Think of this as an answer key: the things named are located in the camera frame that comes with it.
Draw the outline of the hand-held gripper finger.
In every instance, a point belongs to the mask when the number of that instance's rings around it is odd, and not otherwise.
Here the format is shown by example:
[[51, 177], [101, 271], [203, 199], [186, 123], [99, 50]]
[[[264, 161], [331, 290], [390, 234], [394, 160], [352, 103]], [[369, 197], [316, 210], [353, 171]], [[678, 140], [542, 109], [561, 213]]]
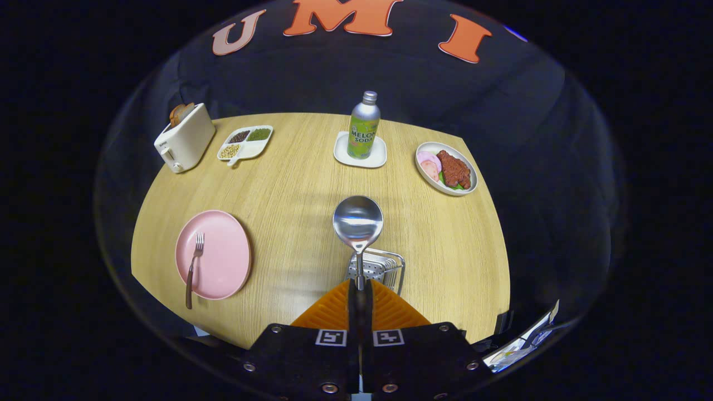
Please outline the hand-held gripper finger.
[[374, 280], [361, 291], [361, 377], [374, 400], [463, 400], [494, 378], [452, 322], [428, 322]]
[[295, 325], [269, 324], [240, 358], [240, 381], [270, 400], [350, 400], [361, 357], [362, 294], [346, 280]]

